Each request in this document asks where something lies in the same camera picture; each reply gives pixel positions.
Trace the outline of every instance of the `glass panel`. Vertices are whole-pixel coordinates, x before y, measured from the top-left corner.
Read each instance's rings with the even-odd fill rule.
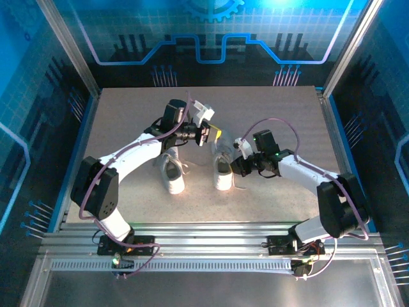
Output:
[[[0,42],[0,266],[13,271],[2,305],[16,306],[89,93],[35,1],[0,1]]]
[[[409,231],[409,3],[387,0],[334,91],[386,245]]]
[[[323,86],[366,2],[57,4],[101,87]]]

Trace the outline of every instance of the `purple cable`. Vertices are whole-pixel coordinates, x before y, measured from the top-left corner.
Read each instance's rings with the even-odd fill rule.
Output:
[[[283,120],[282,118],[274,118],[274,117],[265,118],[264,120],[259,120],[259,121],[256,122],[253,126],[251,126],[250,129],[244,134],[244,136],[242,137],[242,141],[245,139],[245,137],[250,133],[250,131],[251,131],[256,125],[258,125],[258,124],[261,123],[261,122],[265,122],[265,121],[267,121],[267,120],[277,120],[277,121],[279,121],[279,122],[286,123],[286,124],[291,128],[291,130],[294,132],[295,137],[296,137],[296,139],[297,139],[297,146],[295,147],[295,150],[294,150],[294,160],[295,160],[295,162],[297,162],[297,163],[301,164],[302,166],[304,166],[304,167],[306,167],[306,168],[309,168],[310,170],[312,170],[312,171],[314,171],[314,172],[316,172],[316,173],[318,173],[318,174],[320,174],[320,175],[322,175],[322,176],[328,178],[329,180],[332,180],[333,182],[335,182],[335,184],[338,186],[338,188],[341,190],[341,192],[342,192],[342,193],[344,194],[344,196],[346,197],[346,201],[347,201],[348,204],[350,205],[350,207],[351,207],[351,209],[352,209],[352,212],[353,212],[353,215],[354,215],[355,218],[357,219],[358,224],[359,224],[359,226],[361,227],[361,229],[362,229],[362,231],[363,231],[363,233],[364,233],[364,236],[363,236],[363,237],[360,236],[360,235],[355,235],[355,234],[352,234],[352,235],[350,234],[350,237],[355,237],[355,238],[361,239],[361,240],[368,240],[368,239],[369,239],[369,235],[368,235],[368,232],[366,231],[365,224],[364,224],[363,220],[360,218],[360,215],[359,215],[359,213],[358,213],[358,210],[357,210],[355,204],[353,203],[353,201],[352,201],[350,195],[348,194],[348,192],[346,191],[346,189],[343,187],[343,185],[342,185],[336,178],[334,178],[333,176],[327,174],[326,172],[320,170],[319,168],[315,168],[314,166],[312,166],[312,165],[310,165],[310,164],[308,164],[308,163],[305,163],[305,162],[303,162],[303,161],[301,161],[301,160],[298,159],[297,152],[298,152],[298,149],[300,148],[300,136],[298,135],[298,132],[295,130],[295,128],[292,126],[292,124],[290,124],[290,122],[288,122],[287,120]]]
[[[84,199],[82,200],[82,203],[81,203],[81,206],[80,206],[80,209],[79,209],[79,213],[78,213],[79,218],[80,218],[80,219],[83,219],[83,220],[92,219],[93,222],[98,226],[98,228],[99,228],[101,231],[103,231],[104,233],[106,233],[106,235],[108,236],[108,238],[110,238],[111,240],[113,240],[115,243],[117,243],[117,244],[119,244],[119,245],[121,245],[121,246],[124,246],[124,247],[126,247],[126,248],[152,248],[152,247],[157,247],[157,250],[156,250],[156,252],[154,252],[154,254],[152,255],[152,257],[151,257],[147,262],[145,262],[144,265],[142,265],[138,270],[136,270],[135,272],[133,272],[133,273],[131,273],[131,274],[128,274],[128,276],[133,276],[133,275],[135,275],[136,273],[138,273],[141,269],[143,269],[144,267],[146,267],[146,266],[152,261],[153,257],[155,257],[155,255],[159,252],[160,244],[157,244],[157,243],[151,243],[151,244],[127,244],[127,243],[121,242],[121,241],[119,241],[119,240],[116,240],[116,239],[102,226],[102,224],[101,224],[94,216],[84,216],[84,208],[85,208],[85,206],[86,206],[86,204],[87,204],[87,201],[88,201],[88,198],[89,198],[89,196],[91,195],[91,192],[92,192],[94,186],[96,185],[96,182],[99,180],[101,174],[102,174],[113,162],[115,162],[118,157],[120,157],[120,156],[123,155],[125,152],[127,152],[127,151],[130,150],[130,149],[132,149],[133,147],[140,146],[140,145],[149,143],[149,142],[154,141],[154,140],[160,140],[160,139],[166,138],[166,137],[170,136],[172,133],[174,133],[174,132],[180,127],[180,125],[185,121],[185,119],[186,119],[186,117],[187,117],[187,113],[188,113],[189,108],[190,108],[190,105],[191,105],[191,102],[193,101],[193,100],[191,99],[191,97],[190,97],[189,91],[187,92],[187,100],[188,100],[188,101],[187,101],[187,104],[186,104],[186,108],[185,108],[185,110],[183,110],[183,116],[182,116],[180,122],[179,122],[172,130],[166,132],[165,134],[163,134],[163,135],[161,135],[161,136],[157,136],[157,137],[150,138],[150,139],[145,139],[145,140],[142,140],[142,141],[140,141],[140,142],[138,142],[138,143],[130,144],[130,145],[126,146],[124,149],[122,149],[120,152],[118,152],[118,153],[117,153],[114,157],[112,157],[104,166],[102,166],[102,168],[100,169],[100,171],[96,174],[95,178],[92,180],[91,184],[89,185],[88,190],[87,190],[87,192],[86,192],[86,194],[85,194],[85,196],[84,196]]]

